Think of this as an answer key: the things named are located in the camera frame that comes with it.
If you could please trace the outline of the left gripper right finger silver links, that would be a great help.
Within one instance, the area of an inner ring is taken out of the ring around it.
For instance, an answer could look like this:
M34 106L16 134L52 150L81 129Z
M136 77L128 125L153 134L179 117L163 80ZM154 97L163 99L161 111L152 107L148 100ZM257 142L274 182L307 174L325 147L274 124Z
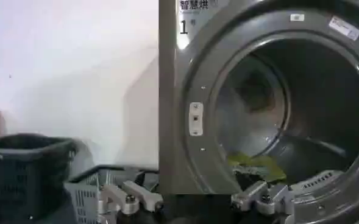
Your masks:
M295 223L295 196L284 183L257 181L231 195L230 202L238 212L254 211L258 216L272 219L272 223Z

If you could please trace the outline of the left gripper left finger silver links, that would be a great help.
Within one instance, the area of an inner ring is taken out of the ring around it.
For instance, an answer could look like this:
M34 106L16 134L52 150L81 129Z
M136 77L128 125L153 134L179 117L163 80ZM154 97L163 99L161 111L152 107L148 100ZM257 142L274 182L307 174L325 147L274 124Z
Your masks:
M134 181L120 185L105 184L100 187L98 200L99 223L118 223L120 215L131 217L139 211L156 213L163 207L163 196Z

